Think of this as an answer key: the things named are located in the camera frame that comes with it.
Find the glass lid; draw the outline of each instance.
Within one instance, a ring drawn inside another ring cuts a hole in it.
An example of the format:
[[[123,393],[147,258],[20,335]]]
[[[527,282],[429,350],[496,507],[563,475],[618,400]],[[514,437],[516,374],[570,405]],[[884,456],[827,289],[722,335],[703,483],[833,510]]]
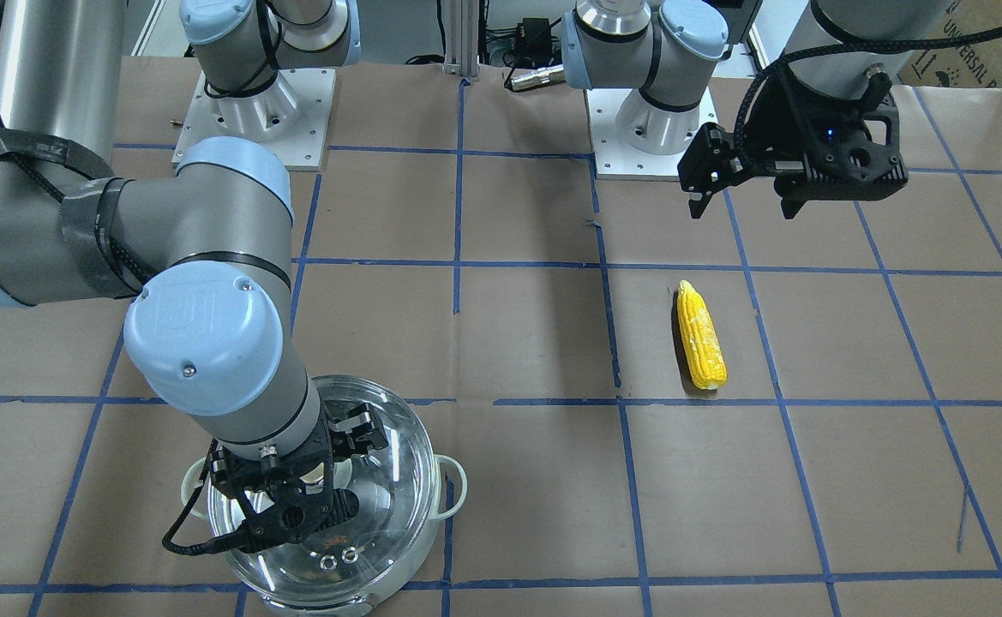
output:
[[[321,377],[314,384],[333,423],[360,403],[371,403],[390,445],[336,465],[334,487],[359,497],[355,519],[318,531],[303,543],[256,555],[237,550],[225,554],[242,582],[289,605],[343,602],[382,578],[413,548],[441,493],[429,434],[405,401],[355,377]],[[321,477],[320,467],[305,480],[320,484]],[[258,512],[270,506],[263,492],[249,499]],[[207,512],[215,535],[233,531],[245,519],[236,501],[214,489],[207,496]]]

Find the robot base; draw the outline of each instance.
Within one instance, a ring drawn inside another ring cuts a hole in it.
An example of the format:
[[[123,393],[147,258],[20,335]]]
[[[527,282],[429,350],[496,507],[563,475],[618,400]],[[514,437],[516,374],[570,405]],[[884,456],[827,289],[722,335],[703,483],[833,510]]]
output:
[[[302,116],[293,122],[289,130],[275,139],[261,141],[261,145],[275,152],[289,170],[321,171],[329,133],[329,114],[333,110],[336,71],[332,68],[289,69],[281,72],[281,79],[286,79],[299,95]],[[216,121],[211,105],[213,101],[203,94],[203,83],[204,77],[199,74],[180,137],[172,152],[174,167],[191,145],[207,137],[226,135]]]
[[[650,155],[626,143],[618,126],[614,124],[614,117],[618,115],[622,102],[629,94],[630,89],[625,87],[598,87],[587,91],[588,126],[591,129],[591,144],[596,153],[596,175],[611,180],[678,182],[676,164],[679,163],[679,157],[684,155],[690,140],[685,141],[680,151],[664,156]],[[709,90],[702,94],[699,118],[701,122],[717,121]]]

